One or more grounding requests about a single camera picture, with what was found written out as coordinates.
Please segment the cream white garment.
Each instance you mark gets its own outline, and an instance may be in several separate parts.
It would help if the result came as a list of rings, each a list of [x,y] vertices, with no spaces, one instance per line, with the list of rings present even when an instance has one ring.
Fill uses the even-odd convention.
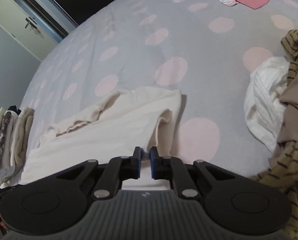
[[[180,90],[118,90],[78,114],[51,124],[27,156],[20,184],[28,184],[89,159],[100,164],[156,146],[169,156],[178,119]]]

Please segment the stack of folded clothes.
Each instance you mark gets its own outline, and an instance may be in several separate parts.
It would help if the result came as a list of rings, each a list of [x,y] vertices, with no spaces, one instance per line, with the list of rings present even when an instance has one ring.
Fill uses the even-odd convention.
[[[0,108],[0,184],[7,183],[24,165],[33,119],[34,110],[27,106]]]

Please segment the white ribbed garment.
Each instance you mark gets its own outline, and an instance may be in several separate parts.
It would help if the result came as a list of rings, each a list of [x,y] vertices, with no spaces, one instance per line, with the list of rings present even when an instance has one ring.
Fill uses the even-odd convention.
[[[276,148],[286,107],[279,98],[287,87],[289,62],[270,57],[250,74],[244,99],[244,116],[250,132],[270,152]]]

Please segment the olive striped garment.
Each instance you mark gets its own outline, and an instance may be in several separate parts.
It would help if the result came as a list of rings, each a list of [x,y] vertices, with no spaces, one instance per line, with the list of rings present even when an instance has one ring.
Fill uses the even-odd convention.
[[[281,43],[291,59],[287,75],[288,87],[298,74],[298,30],[290,30]],[[298,142],[278,142],[270,168],[252,179],[274,187],[288,197],[292,212],[284,230],[291,239],[298,239]]]

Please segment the grey pink-dotted bed sheet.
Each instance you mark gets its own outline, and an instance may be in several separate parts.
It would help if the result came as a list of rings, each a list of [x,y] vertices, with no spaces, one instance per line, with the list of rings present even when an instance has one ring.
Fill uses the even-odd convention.
[[[109,93],[152,86],[178,89],[182,106],[171,154],[252,176],[269,167],[270,151],[248,130],[243,103],[250,74],[283,56],[280,43],[298,29],[298,0],[269,0],[254,10],[216,0],[117,0],[91,16],[40,64],[24,106],[35,110],[20,183],[30,183],[86,159],[122,155],[127,132],[84,147],[42,152],[52,124]]]

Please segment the taupe plain garment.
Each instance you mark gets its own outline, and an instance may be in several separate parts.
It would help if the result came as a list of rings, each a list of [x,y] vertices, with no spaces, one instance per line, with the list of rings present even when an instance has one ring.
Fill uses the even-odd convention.
[[[280,102],[286,105],[286,110],[277,141],[279,143],[298,142],[298,74],[282,93]]]

